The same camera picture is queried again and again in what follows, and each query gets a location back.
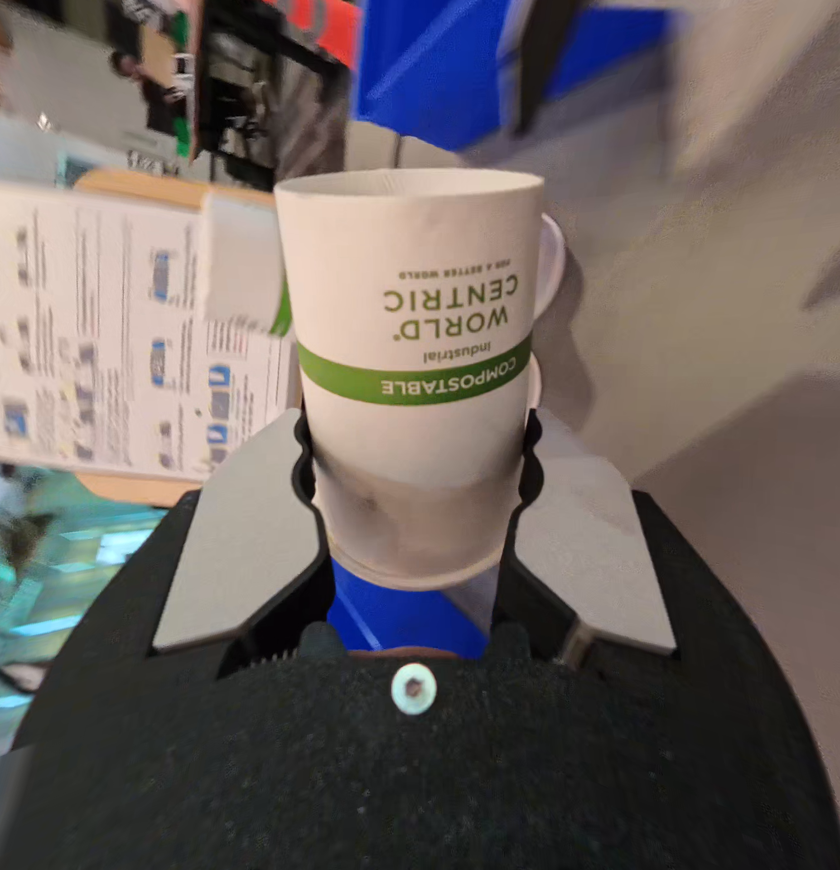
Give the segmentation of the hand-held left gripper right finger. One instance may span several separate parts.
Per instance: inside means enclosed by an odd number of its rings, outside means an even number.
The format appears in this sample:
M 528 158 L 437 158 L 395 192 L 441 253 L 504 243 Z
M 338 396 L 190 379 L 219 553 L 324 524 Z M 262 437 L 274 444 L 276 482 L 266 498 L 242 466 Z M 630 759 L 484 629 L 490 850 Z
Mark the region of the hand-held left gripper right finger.
M 530 410 L 518 493 L 495 625 L 521 625 L 533 658 L 570 667 L 598 641 L 670 657 L 674 631 L 623 475 L 550 412 Z

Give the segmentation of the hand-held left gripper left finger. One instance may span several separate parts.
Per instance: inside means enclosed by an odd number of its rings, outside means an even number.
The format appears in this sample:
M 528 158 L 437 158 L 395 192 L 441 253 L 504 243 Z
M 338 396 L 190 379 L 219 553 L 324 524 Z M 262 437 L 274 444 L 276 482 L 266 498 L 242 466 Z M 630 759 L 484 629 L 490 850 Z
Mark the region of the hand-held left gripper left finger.
M 219 677 L 298 651 L 335 578 L 313 504 L 305 413 L 284 411 L 222 464 L 197 506 L 152 638 L 157 654 L 219 648 Z

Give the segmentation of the blue plastic bin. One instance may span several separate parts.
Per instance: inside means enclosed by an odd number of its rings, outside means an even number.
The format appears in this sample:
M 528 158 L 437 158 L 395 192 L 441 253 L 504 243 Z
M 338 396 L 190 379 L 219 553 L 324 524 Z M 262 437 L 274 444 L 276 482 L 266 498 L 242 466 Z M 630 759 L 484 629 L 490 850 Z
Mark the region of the blue plastic bin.
M 672 24 L 650 2 L 367 2 L 355 116 L 453 152 L 520 136 Z
M 479 658 L 488 644 L 484 630 L 442 591 L 403 591 L 360 579 L 331 562 L 336 596 L 327 622 L 353 652 L 424 648 Z

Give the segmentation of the printed instruction sheet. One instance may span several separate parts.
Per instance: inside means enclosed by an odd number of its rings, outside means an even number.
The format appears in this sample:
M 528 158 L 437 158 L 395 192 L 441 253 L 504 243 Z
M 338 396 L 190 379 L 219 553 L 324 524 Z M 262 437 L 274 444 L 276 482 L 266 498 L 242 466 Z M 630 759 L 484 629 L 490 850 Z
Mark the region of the printed instruction sheet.
M 0 182 L 0 461 L 202 482 L 295 406 L 286 338 L 205 313 L 197 212 Z

